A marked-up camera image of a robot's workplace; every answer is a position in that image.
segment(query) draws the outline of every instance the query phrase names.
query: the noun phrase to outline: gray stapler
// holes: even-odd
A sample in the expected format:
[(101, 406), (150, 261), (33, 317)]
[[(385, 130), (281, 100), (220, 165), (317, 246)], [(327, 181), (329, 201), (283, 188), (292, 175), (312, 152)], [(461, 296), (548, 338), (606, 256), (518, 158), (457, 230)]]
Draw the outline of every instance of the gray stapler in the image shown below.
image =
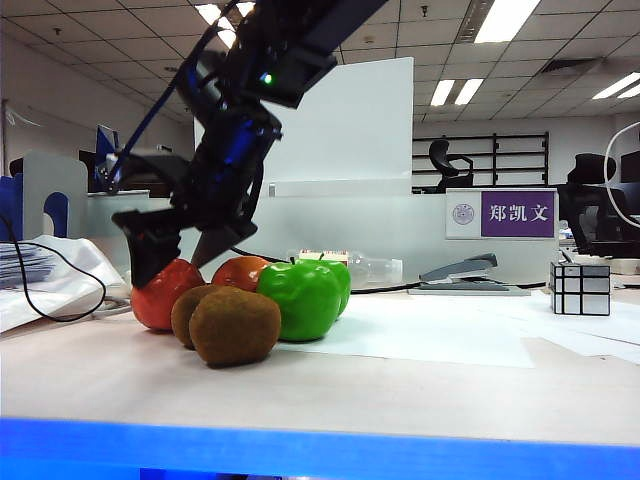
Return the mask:
[(430, 293), (525, 294), (524, 290), (489, 280), (491, 270), (498, 266), (495, 254), (486, 253), (467, 258), (420, 275), (420, 286), (409, 290), (411, 294), (427, 295)]

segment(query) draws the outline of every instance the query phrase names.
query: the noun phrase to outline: air vent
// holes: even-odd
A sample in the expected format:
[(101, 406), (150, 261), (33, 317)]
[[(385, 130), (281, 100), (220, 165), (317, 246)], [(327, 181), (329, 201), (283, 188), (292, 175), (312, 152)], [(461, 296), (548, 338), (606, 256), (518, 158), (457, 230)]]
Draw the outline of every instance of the air vent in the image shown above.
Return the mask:
[(462, 19), (455, 43), (473, 43), (478, 36), (494, 0), (473, 0)]
[(540, 75), (582, 75), (602, 63), (603, 60), (600, 57), (551, 60), (540, 71)]

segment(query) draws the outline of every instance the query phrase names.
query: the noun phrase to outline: brown kiwi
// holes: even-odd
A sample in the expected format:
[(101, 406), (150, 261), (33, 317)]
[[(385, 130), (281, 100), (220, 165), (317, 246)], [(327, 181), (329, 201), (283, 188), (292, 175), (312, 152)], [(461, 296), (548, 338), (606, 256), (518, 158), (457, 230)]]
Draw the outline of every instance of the brown kiwi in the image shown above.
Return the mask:
[(202, 285), (184, 292), (171, 309), (171, 328), (173, 334), (185, 347), (194, 350), (191, 336), (189, 335), (189, 320), (193, 311), (205, 296), (215, 293), (221, 287), (219, 285)]
[(213, 367), (263, 360), (280, 335), (280, 308), (270, 298), (233, 287), (205, 296), (189, 333), (198, 355)]

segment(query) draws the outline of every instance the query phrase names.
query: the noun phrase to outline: water bottle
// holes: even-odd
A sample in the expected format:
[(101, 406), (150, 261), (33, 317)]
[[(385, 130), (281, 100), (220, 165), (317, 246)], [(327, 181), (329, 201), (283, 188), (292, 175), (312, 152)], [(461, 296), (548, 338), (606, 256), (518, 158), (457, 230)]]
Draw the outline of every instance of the water bottle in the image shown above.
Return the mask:
[(362, 252), (351, 250), (299, 250), (289, 257), (336, 260), (343, 262), (351, 274), (351, 288), (374, 288), (402, 283), (402, 260), (395, 258), (369, 258)]

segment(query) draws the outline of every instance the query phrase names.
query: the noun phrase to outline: tomato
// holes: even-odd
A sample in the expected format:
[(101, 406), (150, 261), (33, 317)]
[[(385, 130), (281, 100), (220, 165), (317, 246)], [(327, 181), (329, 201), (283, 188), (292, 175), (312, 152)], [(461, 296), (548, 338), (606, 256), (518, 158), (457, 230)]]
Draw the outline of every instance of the tomato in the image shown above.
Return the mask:
[(232, 258), (218, 268), (211, 283), (255, 292), (260, 273), (268, 265), (270, 263), (262, 257), (247, 255)]
[(173, 260), (144, 286), (131, 290), (131, 309), (140, 323), (155, 330), (171, 330), (171, 309), (187, 290), (204, 285), (200, 271), (181, 258)]

